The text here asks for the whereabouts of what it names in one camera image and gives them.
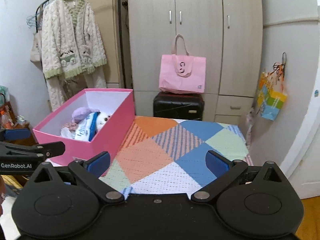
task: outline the orange square pattern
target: orange square pattern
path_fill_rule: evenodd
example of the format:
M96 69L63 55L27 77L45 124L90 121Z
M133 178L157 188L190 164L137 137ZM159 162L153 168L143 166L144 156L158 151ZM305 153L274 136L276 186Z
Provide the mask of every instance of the orange square pattern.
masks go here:
M150 138L123 148L117 154L116 160L131 183L173 162L173 159Z
M149 116L137 116L134 121L149 137L164 132L178 124L172 119Z
M127 148L128 146L133 146L136 143L142 142L145 139L148 139L148 135L142 131L142 129L133 122L129 128L127 135L125 136L124 141L120 149Z

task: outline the pink paper bag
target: pink paper bag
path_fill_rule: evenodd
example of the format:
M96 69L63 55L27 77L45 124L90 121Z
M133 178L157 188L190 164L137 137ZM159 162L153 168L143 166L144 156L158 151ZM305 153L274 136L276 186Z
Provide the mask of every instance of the pink paper bag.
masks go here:
M162 55L159 89L176 94L204 93L206 58L189 56L184 39L187 55L177 55L178 38L183 39L176 36L172 55Z

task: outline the pink box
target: pink box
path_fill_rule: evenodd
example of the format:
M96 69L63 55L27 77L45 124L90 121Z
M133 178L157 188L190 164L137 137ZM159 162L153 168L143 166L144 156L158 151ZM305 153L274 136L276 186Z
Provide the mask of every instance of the pink box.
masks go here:
M81 106L113 113L91 142L77 141L60 136L62 126L71 122L73 111ZM33 131L40 144L64 142L66 145L65 153L62 156L50 159L60 165L66 166L77 158L88 160L103 151L108 151L111 160L113 160L134 118L133 92L131 89L84 89L49 114Z

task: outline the colorful gift bag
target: colorful gift bag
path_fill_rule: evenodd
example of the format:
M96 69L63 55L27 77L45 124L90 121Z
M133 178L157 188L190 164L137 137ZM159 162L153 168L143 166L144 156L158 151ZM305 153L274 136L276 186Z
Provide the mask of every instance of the colorful gift bag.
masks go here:
M276 70L271 73L263 72L259 80L257 100L261 117L274 120L286 99L282 65L277 65Z

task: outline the wardrobe door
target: wardrobe door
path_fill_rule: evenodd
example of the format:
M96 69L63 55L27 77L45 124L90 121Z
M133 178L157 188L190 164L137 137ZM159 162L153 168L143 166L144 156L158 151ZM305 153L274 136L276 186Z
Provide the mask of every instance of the wardrobe door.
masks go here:
M254 97L262 47L261 0L223 0L221 95Z
M218 95L215 94L202 94L204 100L204 111L202 121L205 122L214 122Z
M133 88L158 91L161 56L171 54L176 32L174 0L128 0L128 4Z
M222 58L222 0L176 0L177 34L192 56L206 57L205 93L218 94ZM181 40L178 53L185 54Z
M135 91L134 104L136 115L153 116L153 99L159 91Z

